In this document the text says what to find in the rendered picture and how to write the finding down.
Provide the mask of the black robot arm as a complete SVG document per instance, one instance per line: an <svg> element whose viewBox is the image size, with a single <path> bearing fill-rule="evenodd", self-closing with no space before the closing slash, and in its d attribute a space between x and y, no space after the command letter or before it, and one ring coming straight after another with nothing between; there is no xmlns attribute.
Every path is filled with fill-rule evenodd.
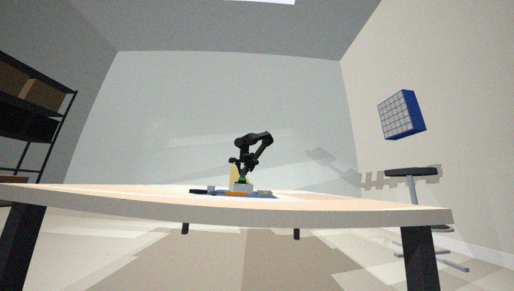
<svg viewBox="0 0 514 291"><path fill-rule="evenodd" d="M259 140L262 140L262 144L258 148L258 150L254 153L244 153L241 152L241 159L243 160L257 160L261 153L265 150L267 146L270 146L273 143L273 138L268 131L262 133L249 133L241 138L236 138L234 141L234 145L240 148L240 150L248 150L249 146L256 144Z"/></svg>

